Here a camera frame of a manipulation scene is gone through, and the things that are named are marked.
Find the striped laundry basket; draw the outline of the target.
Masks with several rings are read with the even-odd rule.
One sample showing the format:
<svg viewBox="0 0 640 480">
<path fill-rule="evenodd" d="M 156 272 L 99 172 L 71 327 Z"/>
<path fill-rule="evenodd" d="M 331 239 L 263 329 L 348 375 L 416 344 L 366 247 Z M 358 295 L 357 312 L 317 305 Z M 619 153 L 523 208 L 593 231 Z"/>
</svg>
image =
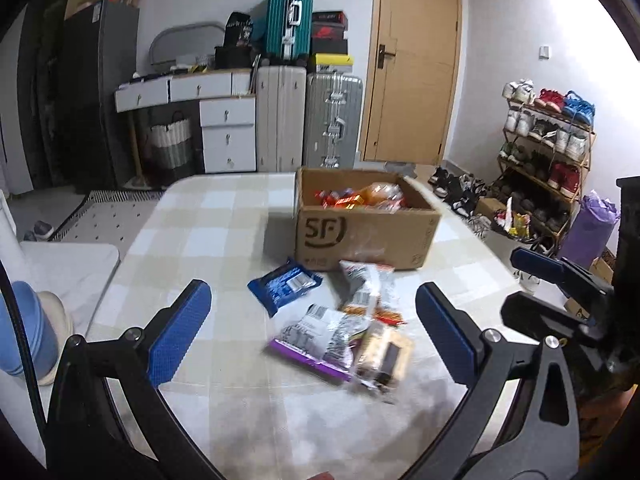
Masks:
<svg viewBox="0 0 640 480">
<path fill-rule="evenodd" d="M 150 128 L 152 176 L 160 186 L 194 174 L 194 151 L 191 123 L 181 110 L 171 116 L 171 122 Z"/>
</svg>

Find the oval grey mirror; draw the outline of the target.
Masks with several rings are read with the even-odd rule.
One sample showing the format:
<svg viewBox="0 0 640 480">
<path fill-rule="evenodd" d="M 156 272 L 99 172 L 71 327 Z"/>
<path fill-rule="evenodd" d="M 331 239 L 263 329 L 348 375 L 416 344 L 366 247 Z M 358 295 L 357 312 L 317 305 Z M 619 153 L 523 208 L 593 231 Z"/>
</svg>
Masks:
<svg viewBox="0 0 640 480">
<path fill-rule="evenodd" d="M 224 43 L 224 25 L 199 22 L 171 27 L 160 32 L 149 47 L 149 63 L 157 72 L 171 66 L 208 64 L 216 47 Z"/>
</svg>

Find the teal suitcase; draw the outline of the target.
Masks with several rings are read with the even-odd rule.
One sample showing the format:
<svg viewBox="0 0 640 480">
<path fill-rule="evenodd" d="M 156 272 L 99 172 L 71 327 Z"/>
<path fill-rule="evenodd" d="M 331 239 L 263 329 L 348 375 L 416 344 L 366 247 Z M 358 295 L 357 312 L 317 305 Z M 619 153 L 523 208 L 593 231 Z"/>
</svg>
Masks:
<svg viewBox="0 0 640 480">
<path fill-rule="evenodd" d="M 268 0 L 265 54 L 271 61 L 306 63 L 314 0 Z"/>
</svg>

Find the black refrigerator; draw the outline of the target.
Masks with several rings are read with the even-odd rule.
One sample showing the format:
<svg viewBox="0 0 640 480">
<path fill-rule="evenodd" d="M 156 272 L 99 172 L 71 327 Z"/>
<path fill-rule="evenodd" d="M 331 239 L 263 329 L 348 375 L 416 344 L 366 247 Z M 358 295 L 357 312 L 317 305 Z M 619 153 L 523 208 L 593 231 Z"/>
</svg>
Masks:
<svg viewBox="0 0 640 480">
<path fill-rule="evenodd" d="M 115 91 L 136 70 L 138 21 L 138 9 L 110 0 L 43 20 L 35 97 L 44 184 L 118 190 L 134 176 Z"/>
</svg>

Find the silver suitcase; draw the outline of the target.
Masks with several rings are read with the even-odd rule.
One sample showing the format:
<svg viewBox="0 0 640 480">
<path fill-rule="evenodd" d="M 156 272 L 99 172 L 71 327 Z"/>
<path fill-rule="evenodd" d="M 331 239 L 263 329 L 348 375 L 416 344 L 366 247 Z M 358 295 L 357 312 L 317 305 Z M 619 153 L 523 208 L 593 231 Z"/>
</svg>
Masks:
<svg viewBox="0 0 640 480">
<path fill-rule="evenodd" d="M 307 76 L 303 163 L 310 168 L 354 166 L 360 130 L 362 80 L 351 74 Z"/>
</svg>

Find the brown cardboard box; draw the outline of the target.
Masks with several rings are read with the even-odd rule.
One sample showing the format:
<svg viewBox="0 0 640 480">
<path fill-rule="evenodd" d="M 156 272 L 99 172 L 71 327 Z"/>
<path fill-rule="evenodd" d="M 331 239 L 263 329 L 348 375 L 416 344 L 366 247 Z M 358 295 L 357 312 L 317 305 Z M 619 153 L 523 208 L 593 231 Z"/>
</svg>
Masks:
<svg viewBox="0 0 640 480">
<path fill-rule="evenodd" d="M 337 192 L 357 195 L 390 185 L 399 207 L 337 207 Z M 295 180 L 295 257 L 308 269 L 333 271 L 342 260 L 414 270 L 425 262 L 440 212 L 409 180 L 386 171 L 300 168 Z"/>
</svg>

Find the white drawer desk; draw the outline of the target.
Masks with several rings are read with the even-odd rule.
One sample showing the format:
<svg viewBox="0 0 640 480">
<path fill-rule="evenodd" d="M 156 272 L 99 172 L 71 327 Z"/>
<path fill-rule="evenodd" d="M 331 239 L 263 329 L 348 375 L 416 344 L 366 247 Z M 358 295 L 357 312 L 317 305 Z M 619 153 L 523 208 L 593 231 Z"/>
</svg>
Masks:
<svg viewBox="0 0 640 480">
<path fill-rule="evenodd" d="M 122 84 L 115 91 L 116 110 L 131 112 L 164 105 L 195 105 L 200 131 L 195 149 L 206 174 L 254 172 L 256 99 L 249 68 L 161 76 Z"/>
</svg>

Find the purple snack bag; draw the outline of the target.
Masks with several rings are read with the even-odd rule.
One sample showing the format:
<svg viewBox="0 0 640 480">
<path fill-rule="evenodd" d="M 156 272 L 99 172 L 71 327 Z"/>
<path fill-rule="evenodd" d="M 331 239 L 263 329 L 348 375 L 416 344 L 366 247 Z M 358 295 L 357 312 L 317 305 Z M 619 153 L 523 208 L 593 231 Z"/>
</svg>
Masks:
<svg viewBox="0 0 640 480">
<path fill-rule="evenodd" d="M 339 380 L 340 382 L 350 382 L 352 380 L 352 374 L 350 374 L 346 368 L 337 366 L 320 358 L 315 358 L 311 354 L 280 339 L 274 338 L 268 344 L 268 348 L 271 351 L 279 353 L 280 356 L 284 356 L 297 364 L 311 368 L 315 372 L 323 374 L 324 376 L 331 377 L 332 379 Z"/>
</svg>

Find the yellow black shoe box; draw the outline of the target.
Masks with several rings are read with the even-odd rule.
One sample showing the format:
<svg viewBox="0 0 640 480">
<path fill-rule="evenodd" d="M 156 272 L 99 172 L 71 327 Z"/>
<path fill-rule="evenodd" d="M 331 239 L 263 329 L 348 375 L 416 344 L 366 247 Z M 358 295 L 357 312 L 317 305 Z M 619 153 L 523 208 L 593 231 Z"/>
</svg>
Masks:
<svg viewBox="0 0 640 480">
<path fill-rule="evenodd" d="M 343 73 L 352 72 L 354 59 L 348 54 L 316 53 L 310 58 L 311 73 Z"/>
</svg>

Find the orange bread bag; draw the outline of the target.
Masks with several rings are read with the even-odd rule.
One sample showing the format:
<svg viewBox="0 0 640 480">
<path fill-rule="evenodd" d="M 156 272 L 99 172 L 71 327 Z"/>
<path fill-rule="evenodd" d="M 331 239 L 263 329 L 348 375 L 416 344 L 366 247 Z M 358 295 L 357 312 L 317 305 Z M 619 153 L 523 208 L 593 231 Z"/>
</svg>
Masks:
<svg viewBox="0 0 640 480">
<path fill-rule="evenodd" d="M 405 206 L 405 194 L 396 183 L 374 182 L 362 188 L 359 195 L 363 205 L 385 210 L 398 210 Z"/>
</svg>

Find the white grey snack bag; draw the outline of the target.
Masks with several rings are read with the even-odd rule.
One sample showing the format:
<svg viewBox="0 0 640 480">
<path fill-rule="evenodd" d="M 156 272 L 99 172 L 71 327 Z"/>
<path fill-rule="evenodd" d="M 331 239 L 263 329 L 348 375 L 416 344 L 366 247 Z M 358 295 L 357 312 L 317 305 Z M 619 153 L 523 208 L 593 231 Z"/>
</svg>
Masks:
<svg viewBox="0 0 640 480">
<path fill-rule="evenodd" d="M 312 304 L 302 318 L 284 326 L 273 342 L 314 363 L 349 370 L 357 342 L 369 324 L 367 316 Z"/>
</svg>

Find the blue cookie pack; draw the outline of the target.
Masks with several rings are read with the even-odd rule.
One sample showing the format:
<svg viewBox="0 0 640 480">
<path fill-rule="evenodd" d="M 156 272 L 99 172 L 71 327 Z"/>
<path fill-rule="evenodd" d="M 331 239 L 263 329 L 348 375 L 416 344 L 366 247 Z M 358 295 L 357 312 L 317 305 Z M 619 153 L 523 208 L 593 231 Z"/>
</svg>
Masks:
<svg viewBox="0 0 640 480">
<path fill-rule="evenodd" d="M 323 278 L 319 274 L 311 272 L 295 259 L 288 258 L 286 263 L 277 269 L 249 281 L 247 288 L 262 304 L 270 318 L 273 318 L 282 307 L 319 287 L 322 281 Z"/>
</svg>

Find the white noodle snack bag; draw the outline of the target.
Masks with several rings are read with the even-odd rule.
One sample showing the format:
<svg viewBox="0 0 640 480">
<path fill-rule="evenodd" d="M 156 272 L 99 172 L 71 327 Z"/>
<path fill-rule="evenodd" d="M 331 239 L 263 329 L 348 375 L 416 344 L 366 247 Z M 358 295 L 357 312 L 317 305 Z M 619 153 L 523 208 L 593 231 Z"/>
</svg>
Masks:
<svg viewBox="0 0 640 480">
<path fill-rule="evenodd" d="M 338 310 L 398 327 L 405 323 L 395 287 L 395 269 L 381 263 L 341 260 L 348 298 Z"/>
</svg>

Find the wooden door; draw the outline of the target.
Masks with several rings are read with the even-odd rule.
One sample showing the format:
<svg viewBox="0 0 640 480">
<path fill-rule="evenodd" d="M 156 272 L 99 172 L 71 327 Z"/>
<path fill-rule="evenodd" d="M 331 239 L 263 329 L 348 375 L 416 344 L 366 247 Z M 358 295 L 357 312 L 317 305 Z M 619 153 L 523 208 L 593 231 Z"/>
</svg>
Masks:
<svg viewBox="0 0 640 480">
<path fill-rule="evenodd" d="M 462 0 L 373 0 L 360 155 L 436 165 L 460 63 Z"/>
</svg>

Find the beige suitcase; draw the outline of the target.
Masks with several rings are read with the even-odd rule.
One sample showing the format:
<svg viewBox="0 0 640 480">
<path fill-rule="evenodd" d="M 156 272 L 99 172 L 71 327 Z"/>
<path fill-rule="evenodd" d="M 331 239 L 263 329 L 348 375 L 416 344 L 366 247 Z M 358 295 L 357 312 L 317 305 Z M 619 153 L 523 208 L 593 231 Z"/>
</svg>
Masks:
<svg viewBox="0 0 640 480">
<path fill-rule="evenodd" d="M 256 79 L 258 172 L 295 172 L 303 165 L 307 72 L 264 66 Z"/>
</svg>

